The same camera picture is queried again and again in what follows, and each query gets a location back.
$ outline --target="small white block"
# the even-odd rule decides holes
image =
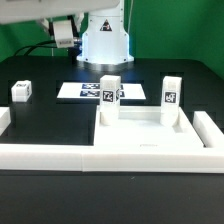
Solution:
[[[100,122],[112,125],[118,120],[121,77],[105,75],[100,79]]]
[[[9,107],[0,107],[0,135],[11,123],[10,109]]]
[[[166,76],[163,79],[160,123],[164,126],[172,127],[177,124],[181,81],[180,77]]]
[[[31,81],[18,81],[11,89],[13,102],[27,102],[32,94]]]

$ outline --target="cable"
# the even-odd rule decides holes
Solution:
[[[38,48],[39,46],[42,46],[42,45],[47,45],[47,44],[55,44],[55,40],[48,40],[48,41],[43,41],[43,42],[40,42],[32,47],[30,47],[30,49],[24,54],[25,56],[28,56],[33,50],[35,50],[36,48]]]
[[[130,34],[133,5],[134,5],[134,0],[131,0],[131,8],[130,8],[130,12],[129,12],[129,20],[128,20],[128,34]]]
[[[29,45],[29,46],[25,46],[25,47],[22,47],[22,48],[18,49],[18,50],[14,53],[13,56],[17,56],[17,54],[18,54],[20,51],[22,51],[22,50],[24,50],[24,49],[26,49],[26,48],[33,48],[33,47],[35,47],[34,49],[36,49],[36,48],[38,48],[38,47],[41,47],[41,48],[57,48],[57,47],[55,47],[55,46]]]

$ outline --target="white cube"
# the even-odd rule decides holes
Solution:
[[[13,102],[27,102],[32,94],[31,81],[18,81],[11,89]]]
[[[112,125],[119,116],[121,77],[105,75],[100,79],[100,122]]]
[[[10,109],[9,107],[0,107],[0,135],[11,123]]]

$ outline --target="white block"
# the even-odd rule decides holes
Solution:
[[[163,79],[160,122],[164,126],[172,127],[177,124],[181,81],[180,77],[166,76]]]
[[[100,122],[104,125],[112,125],[118,120],[120,86],[120,76],[105,75],[100,79]]]
[[[194,113],[193,126],[206,147],[224,148],[224,135],[205,111]]]
[[[13,102],[27,102],[32,94],[31,81],[18,81],[11,89]]]
[[[71,21],[57,21],[53,23],[54,36],[58,48],[73,47],[73,33]]]
[[[11,123],[9,107],[0,107],[0,135],[5,131]]]

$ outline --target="white rectangular block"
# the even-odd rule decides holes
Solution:
[[[100,122],[112,125],[118,120],[121,77],[105,75],[100,79]]]
[[[27,102],[32,94],[31,81],[18,81],[11,89],[13,102]]]
[[[182,78],[172,76],[163,79],[160,122],[164,126],[172,127],[177,124],[181,81]]]
[[[0,107],[0,136],[11,123],[9,107]]]
[[[224,135],[205,111],[194,113],[193,126],[206,147],[224,148]]]

